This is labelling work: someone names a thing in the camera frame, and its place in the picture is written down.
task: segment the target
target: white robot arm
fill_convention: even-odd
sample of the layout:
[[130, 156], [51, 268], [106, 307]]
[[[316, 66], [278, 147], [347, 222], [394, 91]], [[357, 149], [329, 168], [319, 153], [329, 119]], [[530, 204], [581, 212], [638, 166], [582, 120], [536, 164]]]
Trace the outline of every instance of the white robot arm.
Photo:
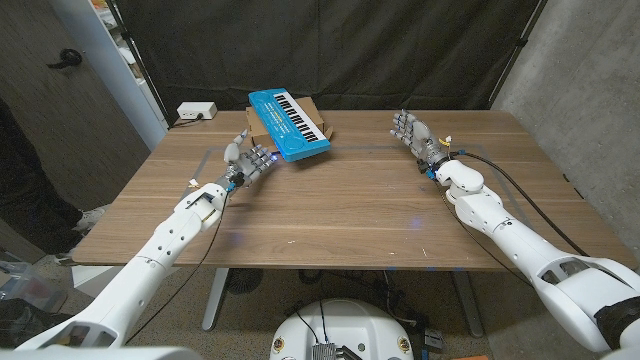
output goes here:
[[180, 201], [173, 214], [158, 225], [144, 247], [85, 310], [16, 350], [43, 349], [56, 344], [82, 348], [122, 346], [189, 242], [220, 220], [228, 198], [238, 187], [249, 186], [276, 160], [260, 145], [240, 154], [239, 145], [246, 136], [245, 130], [227, 146], [224, 160], [228, 166], [224, 175]]
[[509, 214], [474, 169], [452, 159], [423, 122], [396, 114], [391, 134], [443, 186], [458, 218], [491, 238], [527, 277], [549, 312], [591, 351], [640, 344], [640, 276], [609, 259], [560, 251]]

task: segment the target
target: concrete wall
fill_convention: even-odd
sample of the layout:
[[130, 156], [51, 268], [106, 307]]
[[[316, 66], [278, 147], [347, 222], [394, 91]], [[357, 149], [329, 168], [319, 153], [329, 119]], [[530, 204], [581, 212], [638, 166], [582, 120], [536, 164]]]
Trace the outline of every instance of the concrete wall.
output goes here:
[[550, 0], [493, 109], [518, 118], [640, 259], [640, 1]]

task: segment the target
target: black curtain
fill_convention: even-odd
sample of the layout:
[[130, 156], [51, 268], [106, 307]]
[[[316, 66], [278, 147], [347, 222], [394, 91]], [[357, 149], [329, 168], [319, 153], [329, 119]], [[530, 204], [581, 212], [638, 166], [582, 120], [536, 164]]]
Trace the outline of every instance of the black curtain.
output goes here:
[[117, 1], [169, 114], [276, 87], [319, 109], [486, 109], [537, 3]]

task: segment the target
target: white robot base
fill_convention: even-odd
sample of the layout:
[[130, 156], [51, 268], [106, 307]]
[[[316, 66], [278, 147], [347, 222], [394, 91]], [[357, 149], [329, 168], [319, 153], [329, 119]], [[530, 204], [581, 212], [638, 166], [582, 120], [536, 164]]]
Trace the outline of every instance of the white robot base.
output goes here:
[[291, 315], [276, 331], [269, 359], [413, 359], [409, 337], [402, 326], [363, 301], [321, 300], [300, 309], [298, 314]]

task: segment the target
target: wooden table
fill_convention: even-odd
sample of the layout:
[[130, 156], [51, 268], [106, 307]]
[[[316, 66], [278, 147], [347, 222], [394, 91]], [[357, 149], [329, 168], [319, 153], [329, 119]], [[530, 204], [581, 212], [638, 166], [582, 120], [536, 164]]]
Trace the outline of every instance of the wooden table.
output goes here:
[[[637, 267], [632, 253], [511, 114], [413, 113], [438, 136], [452, 135], [452, 149], [488, 157], [506, 170], [591, 256]], [[280, 160], [257, 184], [238, 191], [203, 264], [223, 269], [501, 270], [447, 211], [436, 185], [417, 171], [408, 148], [389, 134], [393, 114], [322, 111], [334, 127], [332, 149], [293, 163]], [[88, 265], [129, 261], [186, 194], [194, 174], [206, 183], [223, 173], [224, 147], [246, 127], [244, 112], [222, 111], [212, 121], [171, 130], [82, 241], [74, 260]], [[460, 160], [483, 173], [508, 211], [558, 248], [571, 251], [495, 171], [468, 157]], [[214, 231], [200, 234], [176, 266], [198, 264]], [[476, 234], [512, 266], [490, 239]]]

